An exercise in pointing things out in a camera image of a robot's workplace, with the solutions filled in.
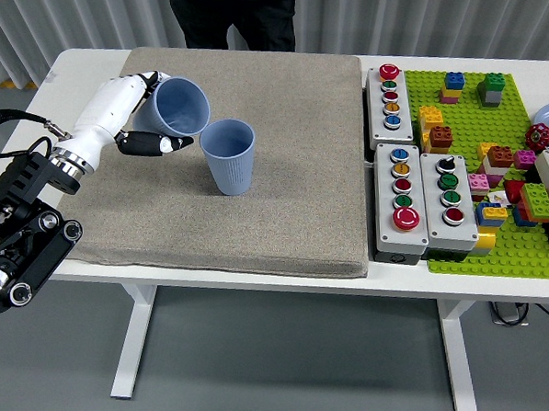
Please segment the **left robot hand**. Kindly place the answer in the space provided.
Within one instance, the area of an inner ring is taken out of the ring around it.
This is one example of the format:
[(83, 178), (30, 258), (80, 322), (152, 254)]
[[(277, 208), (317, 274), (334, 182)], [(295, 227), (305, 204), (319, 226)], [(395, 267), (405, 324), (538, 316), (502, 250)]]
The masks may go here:
[(157, 71), (113, 78), (87, 102), (50, 159), (91, 174), (108, 145), (130, 156), (168, 154), (192, 144), (209, 117), (209, 101), (187, 78)]

